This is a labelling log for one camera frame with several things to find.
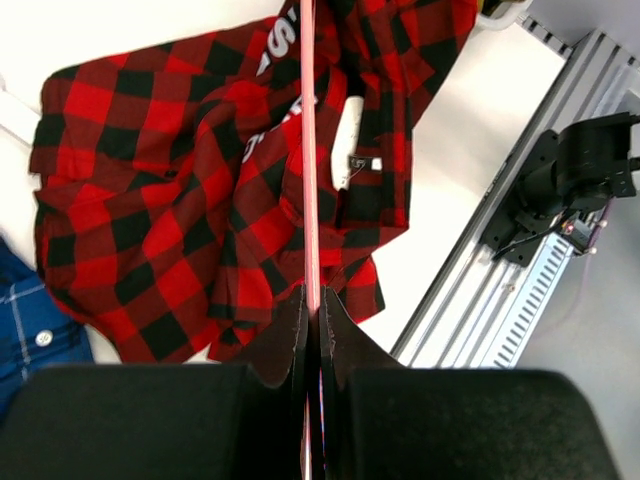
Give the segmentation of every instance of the red and black plaid fabric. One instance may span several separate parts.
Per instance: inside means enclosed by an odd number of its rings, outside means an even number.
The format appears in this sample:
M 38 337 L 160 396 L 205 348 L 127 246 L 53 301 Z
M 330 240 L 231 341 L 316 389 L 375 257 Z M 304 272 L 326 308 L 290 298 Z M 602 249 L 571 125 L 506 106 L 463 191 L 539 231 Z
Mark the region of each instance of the red and black plaid fabric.
M 408 228 L 411 130 L 473 26 L 475 0 L 316 5 L 324 284 L 350 315 L 383 308 L 372 252 Z M 225 360 L 304 277 L 299 5 L 239 28 L 57 72 L 31 156 L 37 259 L 59 306 L 123 361 Z M 331 182 L 344 102 L 364 97 L 356 154 Z

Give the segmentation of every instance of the pink stick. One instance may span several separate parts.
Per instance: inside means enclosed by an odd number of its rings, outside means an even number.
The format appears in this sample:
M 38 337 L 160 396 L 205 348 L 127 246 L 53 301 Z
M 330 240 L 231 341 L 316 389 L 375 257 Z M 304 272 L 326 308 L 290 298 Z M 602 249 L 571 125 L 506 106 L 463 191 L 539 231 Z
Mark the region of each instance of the pink stick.
M 304 249 L 307 306 L 313 316 L 320 308 L 320 248 L 318 239 L 318 181 L 313 74 L 313 0 L 301 0 L 302 60 L 302 176 L 304 180 Z

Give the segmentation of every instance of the metal frame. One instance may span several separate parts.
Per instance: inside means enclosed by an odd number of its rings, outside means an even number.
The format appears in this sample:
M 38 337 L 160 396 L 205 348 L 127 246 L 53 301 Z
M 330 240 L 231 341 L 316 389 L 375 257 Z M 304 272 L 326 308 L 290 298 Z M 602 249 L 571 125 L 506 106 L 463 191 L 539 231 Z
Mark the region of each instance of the metal frame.
M 393 346 L 392 355 L 408 366 L 515 366 L 572 249 L 550 236 L 523 269 L 491 261 L 491 251 L 478 243 L 480 235 L 540 134 L 591 117 L 620 67 L 636 66 L 636 59 L 603 32 L 568 48 L 532 19 L 520 24 L 567 62 Z

